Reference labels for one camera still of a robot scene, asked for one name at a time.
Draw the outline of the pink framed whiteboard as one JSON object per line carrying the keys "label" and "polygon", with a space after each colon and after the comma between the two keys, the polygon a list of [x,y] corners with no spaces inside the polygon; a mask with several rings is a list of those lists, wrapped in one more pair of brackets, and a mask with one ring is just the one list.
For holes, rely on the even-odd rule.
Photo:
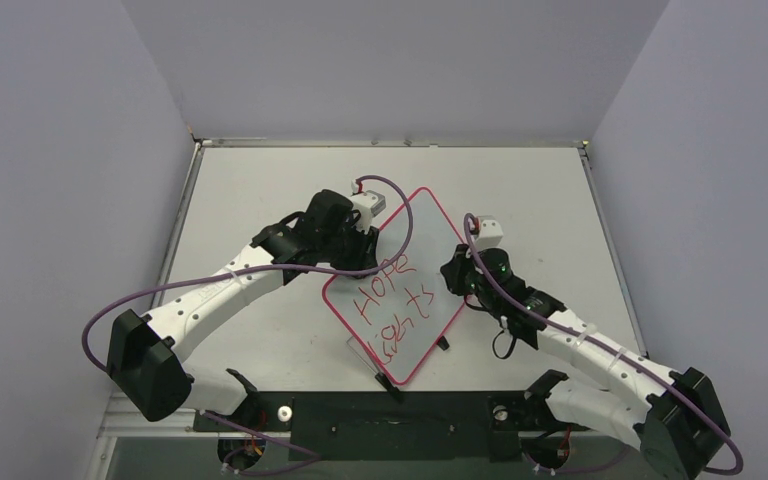
{"label": "pink framed whiteboard", "polygon": [[403,252],[405,208],[399,207],[380,226],[378,259],[396,261],[361,280],[334,276],[322,289],[324,303],[396,386],[412,380],[465,308],[440,272],[462,236],[429,188],[418,188],[408,199],[414,226]]}

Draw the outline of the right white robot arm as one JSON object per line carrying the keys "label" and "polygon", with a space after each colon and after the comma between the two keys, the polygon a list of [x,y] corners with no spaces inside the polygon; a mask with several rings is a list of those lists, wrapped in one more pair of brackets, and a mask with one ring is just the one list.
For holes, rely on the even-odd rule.
{"label": "right white robot arm", "polygon": [[516,276],[499,248],[471,255],[465,244],[440,272],[448,291],[472,297],[515,341],[589,378],[550,370],[526,391],[524,413],[538,427],[575,424],[640,452],[667,479],[694,479],[724,446],[730,427],[711,380],[680,373],[628,350],[552,295]]}

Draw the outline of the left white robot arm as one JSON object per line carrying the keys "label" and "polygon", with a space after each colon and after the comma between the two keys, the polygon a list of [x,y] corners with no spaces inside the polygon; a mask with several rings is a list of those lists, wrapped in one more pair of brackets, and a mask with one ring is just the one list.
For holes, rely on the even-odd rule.
{"label": "left white robot arm", "polygon": [[241,373],[186,365],[197,346],[258,298],[287,285],[298,266],[326,263],[361,278],[377,266],[378,228],[372,220],[383,195],[316,193],[307,209],[261,230],[217,272],[217,281],[142,315],[127,310],[112,324],[106,371],[150,422],[180,408],[210,410],[232,429],[258,416],[256,387]]}

